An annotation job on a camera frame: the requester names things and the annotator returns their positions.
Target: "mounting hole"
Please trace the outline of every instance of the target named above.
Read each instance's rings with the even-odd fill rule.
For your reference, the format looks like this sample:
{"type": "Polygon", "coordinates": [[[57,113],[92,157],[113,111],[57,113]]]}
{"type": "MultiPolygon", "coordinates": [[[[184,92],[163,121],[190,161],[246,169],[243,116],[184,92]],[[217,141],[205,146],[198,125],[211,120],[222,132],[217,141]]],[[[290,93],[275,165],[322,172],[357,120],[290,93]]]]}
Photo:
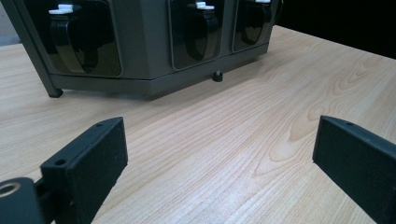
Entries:
{"type": "Polygon", "coordinates": [[[21,184],[18,182],[8,183],[3,186],[0,186],[0,198],[6,197],[15,191],[17,191],[21,187],[21,184]]]}
{"type": "Polygon", "coordinates": [[[66,160],[58,160],[55,162],[55,165],[63,165],[66,163],[66,160]]]}

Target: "wood grain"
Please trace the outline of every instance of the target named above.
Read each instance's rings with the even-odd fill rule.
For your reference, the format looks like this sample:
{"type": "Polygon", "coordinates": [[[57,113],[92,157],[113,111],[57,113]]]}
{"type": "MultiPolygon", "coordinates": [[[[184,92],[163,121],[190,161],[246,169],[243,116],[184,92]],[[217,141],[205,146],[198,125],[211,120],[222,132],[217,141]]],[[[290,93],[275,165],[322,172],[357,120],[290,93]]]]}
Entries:
{"type": "Polygon", "coordinates": [[[0,48],[0,179],[124,117],[129,165],[94,223],[373,223],[312,162],[320,115],[396,142],[396,62],[275,27],[269,52],[161,98],[47,96],[21,45],[0,48]]]}

